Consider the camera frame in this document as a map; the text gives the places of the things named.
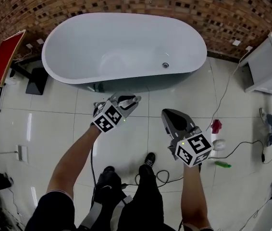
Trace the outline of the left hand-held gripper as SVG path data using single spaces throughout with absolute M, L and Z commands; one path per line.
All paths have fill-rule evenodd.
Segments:
M 140 101 L 141 96 L 129 92 L 115 93 L 105 101 L 94 103 L 92 123 L 101 132 L 108 133 L 123 124 Z

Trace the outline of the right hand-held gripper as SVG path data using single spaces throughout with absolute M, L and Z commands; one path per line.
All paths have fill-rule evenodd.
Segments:
M 172 138 L 168 149 L 175 160 L 180 159 L 186 166 L 193 167 L 209 158 L 213 145 L 199 127 L 194 127 L 190 116 L 178 110 L 163 109 L 161 118 L 166 133 Z

